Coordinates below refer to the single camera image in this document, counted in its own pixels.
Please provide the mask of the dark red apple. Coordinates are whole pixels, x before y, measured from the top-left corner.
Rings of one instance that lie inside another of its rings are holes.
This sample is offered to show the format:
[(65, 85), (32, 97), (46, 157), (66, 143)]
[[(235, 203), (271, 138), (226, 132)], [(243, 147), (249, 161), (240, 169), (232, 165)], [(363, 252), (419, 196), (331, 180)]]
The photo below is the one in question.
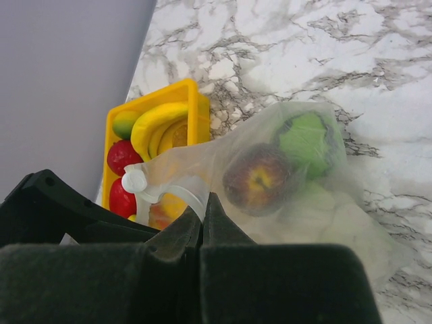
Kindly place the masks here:
[(222, 185), (233, 206), (262, 217), (278, 210), (291, 195), (294, 175), (284, 153), (272, 144), (258, 143), (229, 164)]

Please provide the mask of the green striped ball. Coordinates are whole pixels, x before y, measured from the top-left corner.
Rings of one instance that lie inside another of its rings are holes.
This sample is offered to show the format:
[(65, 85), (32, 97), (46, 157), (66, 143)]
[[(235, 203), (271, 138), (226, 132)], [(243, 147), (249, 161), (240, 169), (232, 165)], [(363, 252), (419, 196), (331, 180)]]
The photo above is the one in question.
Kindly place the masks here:
[(294, 166), (314, 180), (347, 164), (344, 141), (334, 116), (316, 111), (298, 113), (285, 120), (272, 136), (272, 143)]

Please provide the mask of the clear zip top bag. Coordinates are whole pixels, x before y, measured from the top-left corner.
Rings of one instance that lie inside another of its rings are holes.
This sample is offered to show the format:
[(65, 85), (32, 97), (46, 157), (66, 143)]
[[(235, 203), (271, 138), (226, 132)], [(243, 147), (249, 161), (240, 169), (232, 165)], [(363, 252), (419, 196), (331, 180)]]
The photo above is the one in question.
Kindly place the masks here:
[(139, 223), (149, 223), (151, 205), (175, 199), (179, 212), (190, 207), (204, 219), (216, 194), (259, 244), (347, 246), (374, 288), (413, 262), (413, 251), (364, 211), (327, 103), (275, 103), (221, 138), (127, 166), (121, 183), (136, 197)]

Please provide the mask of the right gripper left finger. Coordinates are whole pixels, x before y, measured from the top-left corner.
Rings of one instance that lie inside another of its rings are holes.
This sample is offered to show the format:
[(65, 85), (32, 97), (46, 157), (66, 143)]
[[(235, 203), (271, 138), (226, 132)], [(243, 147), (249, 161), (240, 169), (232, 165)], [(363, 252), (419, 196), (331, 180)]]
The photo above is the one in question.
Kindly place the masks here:
[(187, 209), (146, 242), (1, 247), (1, 322), (177, 323), (200, 230)]

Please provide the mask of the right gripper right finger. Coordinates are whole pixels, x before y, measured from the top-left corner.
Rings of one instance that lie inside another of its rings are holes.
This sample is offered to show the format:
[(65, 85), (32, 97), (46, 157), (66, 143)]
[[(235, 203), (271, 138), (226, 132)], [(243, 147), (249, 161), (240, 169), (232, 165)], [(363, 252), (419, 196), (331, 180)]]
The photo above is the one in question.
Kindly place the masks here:
[(203, 323), (380, 323), (360, 259), (335, 244), (259, 245), (210, 194), (200, 248)]

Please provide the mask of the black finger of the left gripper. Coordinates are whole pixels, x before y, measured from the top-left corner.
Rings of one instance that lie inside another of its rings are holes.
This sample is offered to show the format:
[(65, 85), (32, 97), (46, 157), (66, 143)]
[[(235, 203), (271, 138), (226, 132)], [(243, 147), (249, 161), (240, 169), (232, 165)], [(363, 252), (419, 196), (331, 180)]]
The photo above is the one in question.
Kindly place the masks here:
[(1, 247), (146, 242), (159, 230), (134, 223), (76, 192), (51, 170), (26, 175), (1, 203)]

